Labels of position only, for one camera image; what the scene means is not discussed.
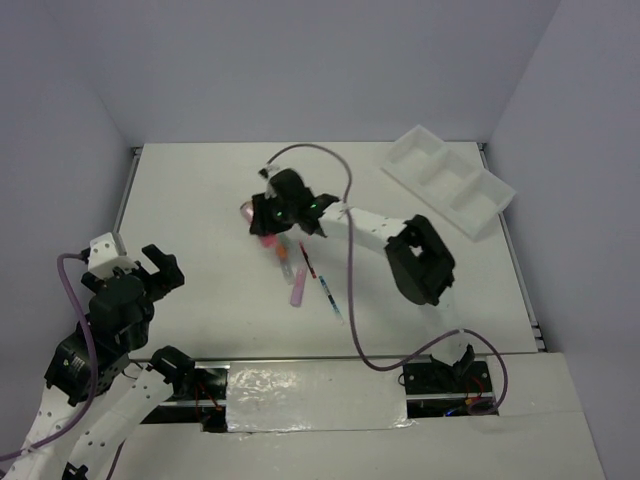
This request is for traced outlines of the green highlighter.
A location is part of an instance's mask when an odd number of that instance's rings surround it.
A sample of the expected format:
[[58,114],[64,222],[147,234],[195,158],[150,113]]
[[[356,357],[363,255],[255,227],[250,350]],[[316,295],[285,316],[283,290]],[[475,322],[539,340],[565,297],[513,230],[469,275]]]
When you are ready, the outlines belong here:
[[280,244],[277,235],[262,236],[259,240],[264,248],[276,248]]

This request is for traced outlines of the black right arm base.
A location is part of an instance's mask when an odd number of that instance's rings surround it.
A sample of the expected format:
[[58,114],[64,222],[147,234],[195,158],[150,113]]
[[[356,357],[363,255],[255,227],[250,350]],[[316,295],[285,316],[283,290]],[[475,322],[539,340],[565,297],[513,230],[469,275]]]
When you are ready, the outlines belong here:
[[397,377],[410,419],[496,415],[496,396],[487,363],[468,345],[452,366],[431,358],[409,363]]

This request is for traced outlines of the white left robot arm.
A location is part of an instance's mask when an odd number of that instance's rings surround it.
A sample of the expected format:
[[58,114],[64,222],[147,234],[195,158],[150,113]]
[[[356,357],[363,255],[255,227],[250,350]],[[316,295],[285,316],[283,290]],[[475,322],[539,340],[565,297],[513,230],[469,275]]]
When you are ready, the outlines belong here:
[[114,401],[107,396],[146,345],[156,302],[185,283],[177,259],[156,245],[142,249],[148,272],[114,239],[63,253],[57,270],[77,317],[46,370],[40,405],[22,446],[2,455],[4,479],[94,479],[116,460],[129,435],[170,397],[189,396],[194,360],[173,346],[157,350]]

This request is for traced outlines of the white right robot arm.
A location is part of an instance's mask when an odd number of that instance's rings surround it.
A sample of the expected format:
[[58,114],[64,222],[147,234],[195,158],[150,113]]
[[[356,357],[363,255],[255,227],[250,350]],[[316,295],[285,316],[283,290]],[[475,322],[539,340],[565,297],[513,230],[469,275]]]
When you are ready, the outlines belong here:
[[453,314],[451,293],[456,262],[432,223],[422,215],[397,219],[347,205],[345,196],[316,195],[293,169],[264,167],[259,171],[266,189],[252,196],[253,216],[249,232],[260,238],[275,236],[294,227],[309,236],[347,242],[347,311],[355,349],[374,371],[400,368],[431,348],[445,345],[447,352],[432,353],[436,383],[457,391],[470,377],[475,360],[473,346],[463,341],[465,329],[451,329],[421,346],[404,359],[387,366],[373,363],[365,354],[355,320],[355,259],[357,246],[380,255],[389,265],[400,294],[417,306],[429,306],[443,319]]

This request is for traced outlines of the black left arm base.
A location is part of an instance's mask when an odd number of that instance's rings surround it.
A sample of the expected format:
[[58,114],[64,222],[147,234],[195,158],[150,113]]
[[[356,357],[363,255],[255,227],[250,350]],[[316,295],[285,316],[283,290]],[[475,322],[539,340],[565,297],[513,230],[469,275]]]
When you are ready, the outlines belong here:
[[198,366],[172,346],[157,350],[148,366],[167,376],[172,390],[145,418],[146,424],[191,424],[207,433],[228,430],[227,367]]

